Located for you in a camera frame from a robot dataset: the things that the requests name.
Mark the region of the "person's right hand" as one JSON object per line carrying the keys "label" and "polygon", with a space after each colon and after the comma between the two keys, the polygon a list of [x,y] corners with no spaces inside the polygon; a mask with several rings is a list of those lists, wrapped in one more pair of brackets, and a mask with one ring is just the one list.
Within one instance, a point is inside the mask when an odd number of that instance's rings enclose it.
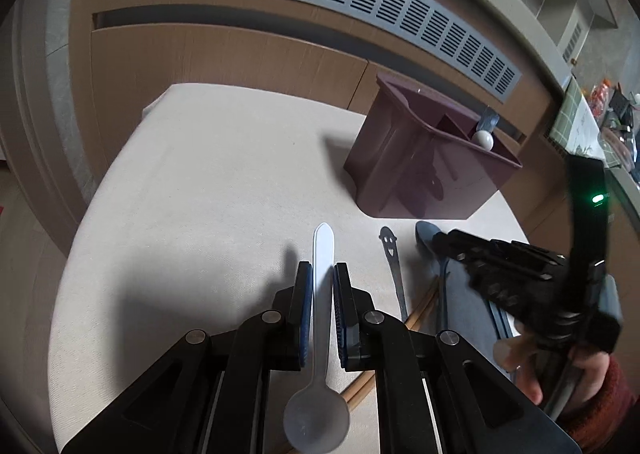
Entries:
{"label": "person's right hand", "polygon": [[[538,358],[544,350],[538,348],[535,335],[524,332],[520,336],[498,340],[494,344],[497,364],[515,374],[515,385],[533,404],[540,405],[548,399],[547,389],[554,393],[555,387],[548,384],[549,375],[538,370]],[[552,366],[552,382],[559,376],[561,384],[574,380],[575,385],[564,412],[574,411],[586,405],[603,387],[611,356],[603,351],[574,347],[568,356],[560,356]]]}

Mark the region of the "red knitted sleeve forearm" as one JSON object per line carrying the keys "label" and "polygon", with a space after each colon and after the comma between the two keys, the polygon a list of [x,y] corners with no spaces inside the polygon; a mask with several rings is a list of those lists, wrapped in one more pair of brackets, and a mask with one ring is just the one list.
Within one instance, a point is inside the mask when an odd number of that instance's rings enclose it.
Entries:
{"label": "red knitted sleeve forearm", "polygon": [[599,391],[560,423],[584,453],[639,452],[639,398],[614,356]]}

